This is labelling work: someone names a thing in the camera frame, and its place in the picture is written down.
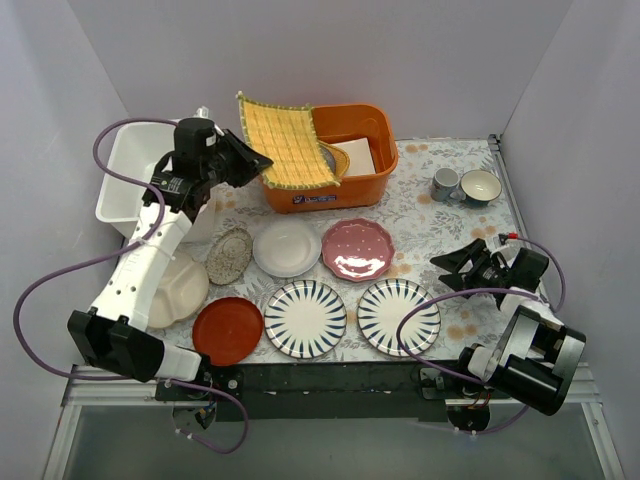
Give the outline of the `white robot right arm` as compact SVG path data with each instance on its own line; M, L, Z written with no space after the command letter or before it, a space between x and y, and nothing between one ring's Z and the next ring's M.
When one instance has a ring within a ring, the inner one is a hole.
M463 349L452 373L454 389L475 397L487 386L551 416L565 401L580 362L586 336L563 324L538 293L548 256L526 247L507 252L507 237L492 249L476 239L430 263L443 269L439 280L466 297L496 288L498 310L509 319L494 347L475 343Z

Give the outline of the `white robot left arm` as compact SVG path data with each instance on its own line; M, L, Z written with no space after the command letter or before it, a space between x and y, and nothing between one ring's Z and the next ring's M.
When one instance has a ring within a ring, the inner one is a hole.
M148 334L152 300L212 188L243 187L273 163L210 119L185 118L173 127L172 149L155 162L149 180L137 183L144 190L141 235L119 253L89 310L71 314L68 330L90 366L140 382L175 379L188 398L200 400L212 390L210 360Z

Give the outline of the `yellow bamboo mat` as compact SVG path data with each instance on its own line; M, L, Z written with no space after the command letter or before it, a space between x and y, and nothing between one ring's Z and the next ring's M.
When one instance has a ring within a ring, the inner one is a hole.
M245 143L272 161L262 173L271 189L312 190L338 186L316 133L313 108L281 106L236 95Z

